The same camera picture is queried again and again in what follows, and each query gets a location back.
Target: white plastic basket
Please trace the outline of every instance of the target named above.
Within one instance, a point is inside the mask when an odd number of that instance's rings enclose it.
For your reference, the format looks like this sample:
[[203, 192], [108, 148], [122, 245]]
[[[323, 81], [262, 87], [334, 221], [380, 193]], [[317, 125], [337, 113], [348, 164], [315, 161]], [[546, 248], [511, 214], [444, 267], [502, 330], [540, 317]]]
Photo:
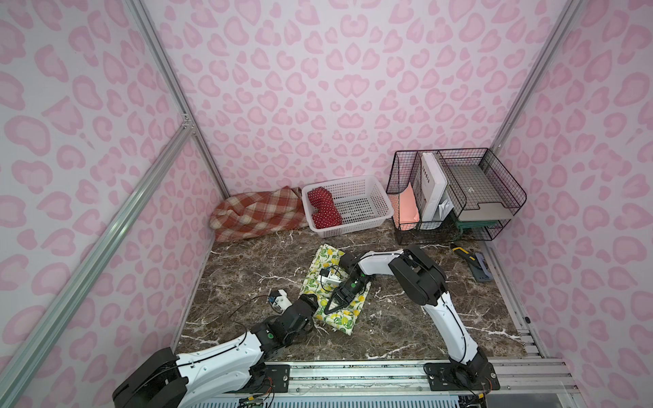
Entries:
[[[333, 196], [342, 225], [316, 228], [312, 215], [317, 211], [308, 200], [308, 193], [324, 187]], [[302, 189], [302, 201], [308, 226], [321, 238], [380, 227], [392, 217], [394, 210], [381, 183], [374, 176], [358, 176], [310, 184]]]

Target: red polka dot cloth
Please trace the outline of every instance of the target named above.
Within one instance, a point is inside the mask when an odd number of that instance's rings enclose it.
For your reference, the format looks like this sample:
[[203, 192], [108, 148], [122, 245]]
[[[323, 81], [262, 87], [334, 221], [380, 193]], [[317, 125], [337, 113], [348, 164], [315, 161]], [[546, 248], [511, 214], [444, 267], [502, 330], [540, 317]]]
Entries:
[[342, 225], [342, 217], [333, 203], [331, 193], [324, 187], [318, 187], [308, 192], [308, 200], [317, 208], [313, 214], [313, 222], [318, 229]]

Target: red plaid fabric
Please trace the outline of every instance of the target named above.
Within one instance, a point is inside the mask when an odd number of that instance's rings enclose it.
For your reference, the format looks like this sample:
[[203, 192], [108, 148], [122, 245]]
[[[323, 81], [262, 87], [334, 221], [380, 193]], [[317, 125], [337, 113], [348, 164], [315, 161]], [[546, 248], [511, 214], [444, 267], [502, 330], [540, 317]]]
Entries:
[[301, 198], [290, 187], [242, 193], [218, 204], [209, 221], [217, 242], [244, 240], [308, 226]]
[[313, 222], [318, 229], [342, 225], [342, 217], [333, 203], [333, 196], [324, 187], [318, 187], [307, 194], [311, 205], [317, 208]]

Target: yellow box cutter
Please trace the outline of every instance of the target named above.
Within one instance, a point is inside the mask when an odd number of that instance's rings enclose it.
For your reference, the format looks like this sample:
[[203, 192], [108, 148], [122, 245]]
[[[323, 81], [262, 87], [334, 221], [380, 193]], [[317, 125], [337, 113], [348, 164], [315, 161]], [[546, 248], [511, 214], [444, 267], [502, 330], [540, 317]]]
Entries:
[[476, 282], [485, 283], [494, 279], [488, 270], [485, 258], [483, 257], [482, 253], [477, 252], [475, 254], [471, 254], [463, 247], [459, 247], [454, 243], [450, 245], [450, 248], [454, 254], [458, 255], [460, 258], [465, 260], [465, 262], [467, 262], [467, 265], [470, 267], [471, 274], [474, 279], [476, 279]]

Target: vent grille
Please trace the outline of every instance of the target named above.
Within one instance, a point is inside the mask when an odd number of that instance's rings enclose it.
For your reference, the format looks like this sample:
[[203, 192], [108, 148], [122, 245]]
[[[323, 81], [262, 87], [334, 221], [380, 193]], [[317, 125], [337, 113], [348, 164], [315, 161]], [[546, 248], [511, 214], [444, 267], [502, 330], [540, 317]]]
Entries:
[[[194, 408], [236, 408], [235, 398], [212, 398]], [[460, 408], [458, 396], [277, 397], [266, 408]]]

